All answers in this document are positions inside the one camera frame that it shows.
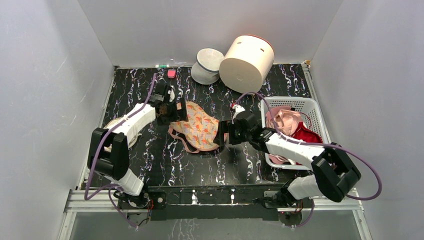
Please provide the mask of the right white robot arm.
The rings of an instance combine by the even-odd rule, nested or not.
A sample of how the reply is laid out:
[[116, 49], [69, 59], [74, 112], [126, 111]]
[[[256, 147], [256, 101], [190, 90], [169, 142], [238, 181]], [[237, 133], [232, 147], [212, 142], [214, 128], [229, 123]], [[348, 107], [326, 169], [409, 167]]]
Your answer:
[[360, 171], [340, 146], [286, 136], [263, 127], [252, 112], [240, 105], [234, 107], [231, 120], [219, 121], [215, 144], [223, 146], [227, 136], [231, 145], [247, 142], [258, 151], [293, 160], [313, 172], [290, 179], [272, 196], [264, 196], [264, 205], [295, 207], [302, 199], [320, 196], [339, 203], [361, 179]]

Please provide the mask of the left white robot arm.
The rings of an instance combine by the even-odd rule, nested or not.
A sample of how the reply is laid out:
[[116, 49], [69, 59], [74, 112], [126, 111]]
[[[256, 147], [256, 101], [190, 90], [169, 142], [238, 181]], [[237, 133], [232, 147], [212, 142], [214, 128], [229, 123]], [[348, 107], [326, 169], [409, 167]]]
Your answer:
[[152, 122], [159, 126], [188, 120], [186, 100], [177, 97], [168, 83], [151, 86], [146, 99], [111, 126], [96, 128], [91, 134], [87, 167], [89, 188], [94, 174], [110, 180], [108, 189], [117, 198], [134, 208], [145, 208], [149, 194], [145, 183], [130, 169], [130, 143], [136, 141], [141, 130]]

